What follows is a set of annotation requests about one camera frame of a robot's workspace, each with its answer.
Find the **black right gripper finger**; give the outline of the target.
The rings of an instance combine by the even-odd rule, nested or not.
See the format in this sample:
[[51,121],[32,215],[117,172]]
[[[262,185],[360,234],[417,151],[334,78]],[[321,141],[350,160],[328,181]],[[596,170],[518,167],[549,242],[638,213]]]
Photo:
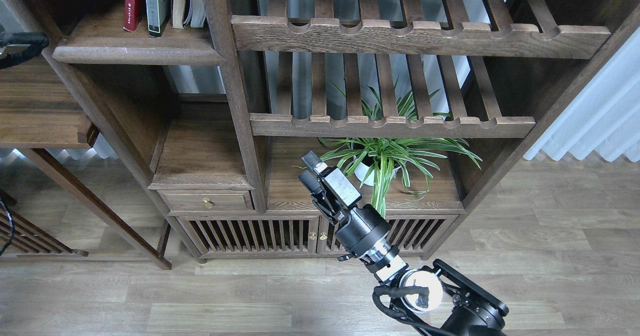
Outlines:
[[330,224],[344,226],[348,222],[348,179],[341,171],[324,171],[314,175],[302,172],[298,179],[306,186],[313,204]]
[[329,167],[312,150],[302,162],[307,170],[301,174],[301,182],[311,195],[311,201],[319,209],[353,209],[362,198],[343,172]]

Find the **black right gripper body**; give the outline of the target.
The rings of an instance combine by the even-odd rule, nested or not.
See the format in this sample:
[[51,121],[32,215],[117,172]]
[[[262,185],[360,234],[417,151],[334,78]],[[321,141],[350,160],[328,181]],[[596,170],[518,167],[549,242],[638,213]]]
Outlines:
[[392,256],[392,247],[386,240],[390,225],[370,204],[341,208],[334,213],[333,224],[339,226],[335,236],[346,251],[338,261],[358,258],[363,262],[381,262]]

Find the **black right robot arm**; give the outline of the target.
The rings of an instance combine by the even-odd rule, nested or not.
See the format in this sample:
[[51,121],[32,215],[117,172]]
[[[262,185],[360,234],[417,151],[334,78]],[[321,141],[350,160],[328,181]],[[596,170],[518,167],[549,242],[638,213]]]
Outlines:
[[507,306],[442,260],[410,269],[399,250],[387,242],[390,225],[336,167],[310,151],[299,175],[313,204],[337,227],[345,261],[356,257],[379,282],[372,292],[386,316],[412,326],[423,336],[502,336]]

